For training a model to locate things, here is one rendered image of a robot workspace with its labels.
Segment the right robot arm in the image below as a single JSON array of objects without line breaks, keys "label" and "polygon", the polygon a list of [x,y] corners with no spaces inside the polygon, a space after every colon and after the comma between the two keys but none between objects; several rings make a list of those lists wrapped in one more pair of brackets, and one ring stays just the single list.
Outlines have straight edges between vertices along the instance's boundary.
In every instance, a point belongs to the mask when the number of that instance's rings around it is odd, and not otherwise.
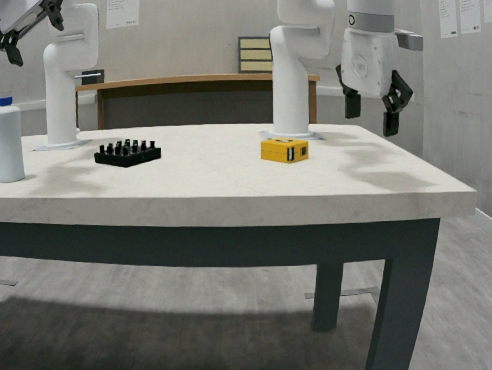
[{"label": "right robot arm", "polygon": [[78,4],[63,0],[61,4],[64,30],[51,25],[53,37],[84,35],[83,39],[59,41],[48,45],[43,54],[46,77],[46,110],[48,142],[45,149],[66,148],[82,143],[76,134],[75,84],[67,72],[92,68],[98,60],[99,13],[92,3]]}]

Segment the black knob box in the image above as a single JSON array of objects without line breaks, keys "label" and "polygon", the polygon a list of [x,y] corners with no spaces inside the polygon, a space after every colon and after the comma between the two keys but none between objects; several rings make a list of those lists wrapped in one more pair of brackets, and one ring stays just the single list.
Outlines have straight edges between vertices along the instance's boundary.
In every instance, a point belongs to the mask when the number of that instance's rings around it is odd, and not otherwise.
[{"label": "black knob box", "polygon": [[150,147],[146,146],[146,140],[141,140],[141,146],[138,146],[138,139],[133,140],[133,145],[130,145],[130,139],[125,139],[123,146],[122,141],[117,143],[114,148],[113,143],[108,143],[107,150],[104,145],[99,145],[100,152],[94,153],[95,163],[129,167],[162,157],[161,148],[155,147],[155,141],[150,141]]}]

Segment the white bottle with blue cap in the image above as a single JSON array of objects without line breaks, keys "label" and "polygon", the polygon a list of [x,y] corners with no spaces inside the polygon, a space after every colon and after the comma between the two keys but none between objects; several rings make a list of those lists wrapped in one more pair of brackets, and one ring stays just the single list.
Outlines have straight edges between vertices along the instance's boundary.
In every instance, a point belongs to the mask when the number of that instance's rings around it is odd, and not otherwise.
[{"label": "white bottle with blue cap", "polygon": [[0,183],[24,179],[20,109],[12,97],[0,98]]}]

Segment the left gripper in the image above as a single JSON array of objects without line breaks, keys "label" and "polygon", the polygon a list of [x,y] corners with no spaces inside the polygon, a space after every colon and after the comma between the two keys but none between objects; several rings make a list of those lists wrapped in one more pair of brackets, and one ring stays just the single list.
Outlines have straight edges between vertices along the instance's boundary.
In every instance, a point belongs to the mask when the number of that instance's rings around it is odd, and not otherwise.
[{"label": "left gripper", "polygon": [[346,28],[341,64],[336,66],[336,72],[342,92],[346,95],[345,118],[360,117],[359,91],[377,98],[383,97],[387,110],[383,117],[383,136],[397,135],[399,112],[408,105],[413,91],[401,77],[399,45],[394,32]]}]

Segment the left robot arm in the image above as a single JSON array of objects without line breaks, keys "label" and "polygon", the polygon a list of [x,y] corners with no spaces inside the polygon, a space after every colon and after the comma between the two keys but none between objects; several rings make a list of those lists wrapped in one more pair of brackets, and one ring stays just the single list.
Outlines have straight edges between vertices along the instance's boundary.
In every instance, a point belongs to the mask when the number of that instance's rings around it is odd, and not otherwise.
[{"label": "left robot arm", "polygon": [[[423,36],[394,28],[394,0],[347,0],[347,10],[349,28],[394,32],[399,47],[423,51]],[[308,75],[298,58],[324,59],[330,55],[335,4],[333,0],[278,0],[277,14],[282,22],[316,27],[278,26],[269,34],[274,130],[268,131],[268,136],[311,138],[314,132],[309,131]]]}]

